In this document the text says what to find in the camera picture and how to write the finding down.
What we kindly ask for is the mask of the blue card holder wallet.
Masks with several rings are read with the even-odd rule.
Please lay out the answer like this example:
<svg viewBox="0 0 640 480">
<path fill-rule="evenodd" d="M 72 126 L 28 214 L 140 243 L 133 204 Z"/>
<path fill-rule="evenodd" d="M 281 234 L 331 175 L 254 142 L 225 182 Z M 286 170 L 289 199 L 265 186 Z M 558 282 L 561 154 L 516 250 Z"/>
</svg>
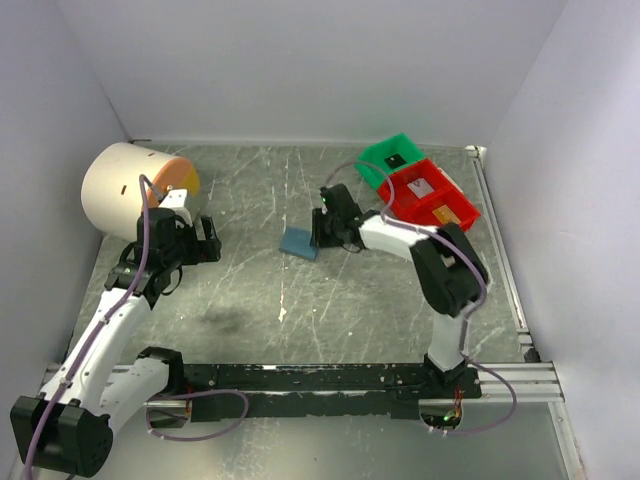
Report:
<svg viewBox="0 0 640 480">
<path fill-rule="evenodd" d="M 284 230 L 279 251 L 309 261 L 315 261 L 318 255 L 318 249 L 312 244 L 311 232 L 290 226 Z"/>
</svg>

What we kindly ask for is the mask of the red plastic bin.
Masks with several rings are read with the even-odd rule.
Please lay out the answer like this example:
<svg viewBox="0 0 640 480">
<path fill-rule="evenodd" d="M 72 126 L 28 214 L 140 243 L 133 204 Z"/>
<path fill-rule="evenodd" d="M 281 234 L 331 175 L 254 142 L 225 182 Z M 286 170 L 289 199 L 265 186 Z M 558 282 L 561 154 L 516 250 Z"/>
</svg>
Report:
<svg viewBox="0 0 640 480">
<path fill-rule="evenodd" d="M 468 231 L 481 216 L 455 187 L 439 189 L 421 198 L 407 190 L 395 207 L 395 215 L 403 221 L 425 226 L 455 223 L 463 231 Z"/>
<path fill-rule="evenodd" d="M 393 199 L 391 210 L 401 220 L 411 223 L 432 224 L 433 210 L 444 204 L 445 194 L 454 185 L 429 159 L 407 164 L 390 176 L 394 196 L 387 182 L 377 190 L 384 202 Z"/>
</svg>

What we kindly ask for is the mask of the green plastic bin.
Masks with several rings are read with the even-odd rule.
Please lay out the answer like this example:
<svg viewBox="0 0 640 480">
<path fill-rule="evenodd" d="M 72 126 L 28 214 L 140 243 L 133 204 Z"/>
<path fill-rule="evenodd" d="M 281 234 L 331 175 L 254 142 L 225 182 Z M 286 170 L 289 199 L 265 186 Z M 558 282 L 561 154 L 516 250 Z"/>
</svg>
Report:
<svg viewBox="0 0 640 480">
<path fill-rule="evenodd" d="M 385 159 L 395 154 L 401 155 L 405 164 L 391 169 Z M 406 134 L 399 133 L 366 147 L 358 157 L 355 169 L 373 190 L 377 190 L 385 182 L 386 176 L 424 158 L 424 152 Z"/>
</svg>

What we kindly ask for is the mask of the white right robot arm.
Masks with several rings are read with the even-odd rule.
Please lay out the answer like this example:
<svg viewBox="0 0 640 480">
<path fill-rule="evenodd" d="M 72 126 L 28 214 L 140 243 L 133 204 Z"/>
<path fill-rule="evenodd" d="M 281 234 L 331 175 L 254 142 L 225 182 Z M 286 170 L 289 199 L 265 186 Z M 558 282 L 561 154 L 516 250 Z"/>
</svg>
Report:
<svg viewBox="0 0 640 480">
<path fill-rule="evenodd" d="M 393 219 L 385 211 L 363 212 L 343 184 L 322 187 L 321 208 L 312 211 L 311 244 L 316 248 L 352 245 L 409 261 L 423 296 L 439 314 L 425 355 L 426 390 L 443 398 L 459 384 L 467 358 L 470 316 L 487 296 L 486 268 L 456 223 L 420 226 Z"/>
</svg>

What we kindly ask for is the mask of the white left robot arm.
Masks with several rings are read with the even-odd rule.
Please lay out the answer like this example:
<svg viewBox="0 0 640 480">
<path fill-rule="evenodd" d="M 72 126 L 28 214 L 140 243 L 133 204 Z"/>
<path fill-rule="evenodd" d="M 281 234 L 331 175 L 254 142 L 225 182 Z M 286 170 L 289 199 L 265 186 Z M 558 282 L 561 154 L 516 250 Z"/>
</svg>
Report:
<svg viewBox="0 0 640 480">
<path fill-rule="evenodd" d="M 94 476 L 118 430 L 148 399 L 173 399 L 187 390 L 182 355 L 148 347 L 131 371 L 109 378 L 124 347 L 159 299 L 171 294 L 174 273 L 217 262 L 222 243 L 213 220 L 191 225 L 170 208 L 155 207 L 137 221 L 137 238 L 110 270 L 92 320 L 59 370 L 34 397 L 21 396 L 10 421 L 24 464 L 70 476 Z"/>
</svg>

